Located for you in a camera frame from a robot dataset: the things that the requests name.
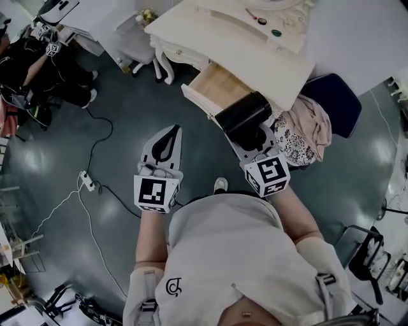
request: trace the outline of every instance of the power strip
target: power strip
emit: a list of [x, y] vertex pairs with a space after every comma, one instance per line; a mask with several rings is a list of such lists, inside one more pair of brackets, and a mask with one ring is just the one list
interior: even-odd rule
[[87, 171], [82, 171], [80, 174], [80, 177], [82, 179], [82, 182], [84, 185], [87, 187], [88, 191], [94, 191], [95, 190], [95, 184], [93, 183], [91, 177], [89, 176], [89, 173]]

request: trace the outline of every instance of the red cloth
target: red cloth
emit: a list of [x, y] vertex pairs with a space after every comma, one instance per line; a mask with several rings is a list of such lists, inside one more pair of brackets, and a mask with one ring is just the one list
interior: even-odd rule
[[17, 131], [17, 116], [7, 115], [7, 112], [17, 112], [17, 110], [15, 106], [7, 104], [0, 97], [0, 137], [15, 135]]

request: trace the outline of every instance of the pink cloth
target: pink cloth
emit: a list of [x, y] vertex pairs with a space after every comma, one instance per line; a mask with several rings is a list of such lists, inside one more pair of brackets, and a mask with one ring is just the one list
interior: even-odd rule
[[312, 99], [299, 94], [293, 107], [282, 116], [290, 130], [301, 136], [315, 153], [318, 161], [323, 160], [324, 148], [332, 143], [332, 124], [324, 109]]
[[17, 116], [7, 115], [7, 112], [17, 112], [17, 108], [7, 104], [0, 97], [0, 137], [15, 135], [17, 131]]

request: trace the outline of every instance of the white shirt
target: white shirt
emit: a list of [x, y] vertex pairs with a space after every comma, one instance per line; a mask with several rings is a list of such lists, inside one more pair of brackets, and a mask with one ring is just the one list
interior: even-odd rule
[[[188, 204], [174, 214], [169, 242], [165, 273], [151, 267], [132, 273], [125, 326], [217, 325], [243, 295], [283, 325], [313, 325], [325, 311], [317, 273], [334, 275], [342, 300], [351, 300], [333, 246], [311, 237], [295, 246], [261, 199], [222, 194]], [[154, 294], [147, 293], [146, 273], [154, 275]], [[142, 303], [152, 297], [154, 318], [142, 316]]]

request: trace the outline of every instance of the sneaker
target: sneaker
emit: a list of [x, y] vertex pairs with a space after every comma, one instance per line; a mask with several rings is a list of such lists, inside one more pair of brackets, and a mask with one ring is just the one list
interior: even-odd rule
[[95, 98], [98, 94], [98, 92], [96, 92], [96, 89], [91, 89], [90, 92], [91, 92], [91, 98], [89, 99], [89, 102], [87, 105], [82, 106], [83, 109], [86, 109], [88, 105], [90, 105], [91, 102], [95, 101]]
[[94, 81], [96, 78], [98, 78], [98, 76], [99, 76], [98, 70], [94, 70], [92, 72], [92, 81]]
[[220, 176], [219, 178], [216, 179], [214, 184], [214, 193], [218, 189], [223, 189], [225, 192], [228, 190], [228, 181], [226, 178]]

